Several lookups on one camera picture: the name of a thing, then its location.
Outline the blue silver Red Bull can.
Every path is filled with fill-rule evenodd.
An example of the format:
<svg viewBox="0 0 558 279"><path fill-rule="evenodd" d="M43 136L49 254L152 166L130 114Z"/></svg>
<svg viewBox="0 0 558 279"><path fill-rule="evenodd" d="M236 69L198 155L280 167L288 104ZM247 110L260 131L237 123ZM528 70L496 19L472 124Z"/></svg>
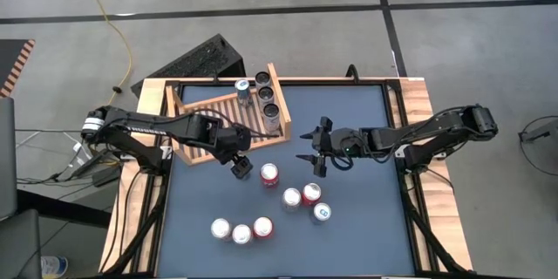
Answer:
<svg viewBox="0 0 558 279"><path fill-rule="evenodd" d="M327 222L331 216L331 208L325 202L317 203L313 208L310 214L311 219L316 224L321 224Z"/></svg>
<svg viewBox="0 0 558 279"><path fill-rule="evenodd" d="M250 91L250 83L245 79L238 79L235 82L237 101L240 105L247 107L253 104Z"/></svg>

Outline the grey stand base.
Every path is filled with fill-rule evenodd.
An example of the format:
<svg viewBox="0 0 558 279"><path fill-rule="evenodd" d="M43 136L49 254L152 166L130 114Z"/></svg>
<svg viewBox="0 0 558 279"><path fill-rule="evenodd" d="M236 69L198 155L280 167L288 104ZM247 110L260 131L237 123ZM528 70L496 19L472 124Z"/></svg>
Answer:
<svg viewBox="0 0 558 279"><path fill-rule="evenodd" d="M531 131L528 128L539 121L544 119L549 119L549 122L538 126ZM526 126L519 132L519 138L521 143L533 142L539 138L545 137L555 137L558 139L558 116L550 115L543 116L528 122Z"/></svg>

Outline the black metal table frame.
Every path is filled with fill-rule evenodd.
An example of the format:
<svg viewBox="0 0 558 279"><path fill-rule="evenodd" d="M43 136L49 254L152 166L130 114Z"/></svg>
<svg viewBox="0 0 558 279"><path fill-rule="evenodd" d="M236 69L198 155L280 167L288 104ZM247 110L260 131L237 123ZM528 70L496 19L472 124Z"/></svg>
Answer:
<svg viewBox="0 0 558 279"><path fill-rule="evenodd" d="M232 86L235 78L147 78L139 91L136 111L141 113L165 113L166 88L195 86ZM365 86L381 85L388 90L384 97L387 117L398 126L418 122L432 116L432 104L423 78L361 78L351 77L282 77L278 79L282 88L288 86ZM442 269L432 244L420 234L419 226L413 222L409 227L411 252L417 259L418 271Z"/></svg>

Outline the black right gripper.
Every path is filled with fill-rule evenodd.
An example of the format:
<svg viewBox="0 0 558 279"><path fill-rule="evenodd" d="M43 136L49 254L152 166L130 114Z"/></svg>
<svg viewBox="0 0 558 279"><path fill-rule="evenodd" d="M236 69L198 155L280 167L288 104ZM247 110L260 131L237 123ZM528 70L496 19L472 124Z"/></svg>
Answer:
<svg viewBox="0 0 558 279"><path fill-rule="evenodd" d="M333 130L332 121L325 116L320 118L319 126L309 133L300 136L301 139L313 140L314 154L297 154L296 157L314 165L314 175L324 178L327 173L325 160L340 171L348 171L354 166L353 158L364 156L364 143L359 138L359 132L350 128Z"/></svg>

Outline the wooden slatted shelf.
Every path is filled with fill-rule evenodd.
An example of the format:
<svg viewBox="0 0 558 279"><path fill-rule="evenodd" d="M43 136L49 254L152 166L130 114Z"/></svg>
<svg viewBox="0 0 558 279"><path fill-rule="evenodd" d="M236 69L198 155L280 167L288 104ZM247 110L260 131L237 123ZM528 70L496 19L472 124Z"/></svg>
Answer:
<svg viewBox="0 0 558 279"><path fill-rule="evenodd" d="M280 126L275 132L275 138L253 139L250 149L258 149L265 146L280 144L290 140L291 135L291 118L287 107L276 69L272 63L267 64L268 73L271 78L271 86L274 92L274 104L279 108ZM212 114L210 109L224 113L233 122L241 123L256 131L264 132L264 115L257 107L257 92L255 88L251 89L252 99L255 101L255 107L241 108L238 104L236 93L230 93L211 99L203 99L184 105L172 86L165 87L165 96L167 97L167 116L178 117L179 115L190 113L194 109L201 109L202 113ZM188 166L199 165L201 163L214 161L215 157L201 148L195 148L180 144L178 140L172 140L174 153L177 154Z"/></svg>

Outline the silver Diet Coke can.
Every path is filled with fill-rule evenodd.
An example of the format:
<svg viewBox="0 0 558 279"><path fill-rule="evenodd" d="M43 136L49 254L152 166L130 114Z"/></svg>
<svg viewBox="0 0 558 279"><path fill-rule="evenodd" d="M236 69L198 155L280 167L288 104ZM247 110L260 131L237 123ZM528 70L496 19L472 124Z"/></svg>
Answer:
<svg viewBox="0 0 558 279"><path fill-rule="evenodd" d="M232 239L233 227L231 223L224 218L215 219L210 227L212 236L221 241L230 241Z"/></svg>
<svg viewBox="0 0 558 279"><path fill-rule="evenodd" d="M302 196L296 188L287 188L282 194L282 207L287 211L297 210L301 202Z"/></svg>
<svg viewBox="0 0 558 279"><path fill-rule="evenodd" d="M235 244L247 245L253 240L253 231L249 225L238 224L233 228L232 239Z"/></svg>

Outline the black striped-edge floor mat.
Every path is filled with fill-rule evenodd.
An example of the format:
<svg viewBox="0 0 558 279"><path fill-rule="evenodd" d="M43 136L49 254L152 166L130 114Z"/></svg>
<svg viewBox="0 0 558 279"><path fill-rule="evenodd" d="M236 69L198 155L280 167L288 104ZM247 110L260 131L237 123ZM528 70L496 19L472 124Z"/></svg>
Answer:
<svg viewBox="0 0 558 279"><path fill-rule="evenodd" d="M34 39L0 39L0 99L15 89L35 44Z"/></svg>

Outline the red Fanta strawberry can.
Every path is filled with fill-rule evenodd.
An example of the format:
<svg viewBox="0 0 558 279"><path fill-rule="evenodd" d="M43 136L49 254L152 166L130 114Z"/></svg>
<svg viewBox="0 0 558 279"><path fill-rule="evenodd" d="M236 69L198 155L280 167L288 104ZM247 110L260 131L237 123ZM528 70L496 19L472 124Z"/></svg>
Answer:
<svg viewBox="0 0 558 279"><path fill-rule="evenodd" d="M260 179L266 188L275 187L279 182L279 170L273 163L264 164L260 170Z"/></svg>
<svg viewBox="0 0 558 279"><path fill-rule="evenodd" d="M316 205L322 197L322 189L314 182L306 184L302 189L302 203L305 206Z"/></svg>
<svg viewBox="0 0 558 279"><path fill-rule="evenodd" d="M274 224L267 216L258 217L253 224L253 233L256 238L267 239L273 235Z"/></svg>

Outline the plastic bottle blue label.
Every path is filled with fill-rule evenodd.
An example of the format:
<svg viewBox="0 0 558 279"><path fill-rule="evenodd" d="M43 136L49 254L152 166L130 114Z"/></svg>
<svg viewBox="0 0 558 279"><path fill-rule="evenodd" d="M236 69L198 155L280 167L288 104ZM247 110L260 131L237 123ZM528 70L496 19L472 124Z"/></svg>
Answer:
<svg viewBox="0 0 558 279"><path fill-rule="evenodd" d="M69 263L66 257L57 255L42 256L42 279L61 279L65 275L68 266Z"/></svg>

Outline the black floor bar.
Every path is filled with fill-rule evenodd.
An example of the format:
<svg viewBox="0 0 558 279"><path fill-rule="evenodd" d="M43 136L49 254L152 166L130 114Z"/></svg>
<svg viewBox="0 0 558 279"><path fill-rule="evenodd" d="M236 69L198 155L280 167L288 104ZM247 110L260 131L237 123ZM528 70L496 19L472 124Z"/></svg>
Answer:
<svg viewBox="0 0 558 279"><path fill-rule="evenodd" d="M108 228L112 215L100 209L17 190L17 209L34 209L39 215L86 226Z"/></svg>

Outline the black perforated box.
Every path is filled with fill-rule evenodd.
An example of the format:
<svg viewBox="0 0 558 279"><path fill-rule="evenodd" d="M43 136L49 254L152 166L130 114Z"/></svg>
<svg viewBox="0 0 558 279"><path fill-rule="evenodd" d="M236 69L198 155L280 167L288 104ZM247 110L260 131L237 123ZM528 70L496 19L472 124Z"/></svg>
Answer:
<svg viewBox="0 0 558 279"><path fill-rule="evenodd" d="M245 77L241 54L216 34L192 50L159 68L147 78L236 78Z"/></svg>

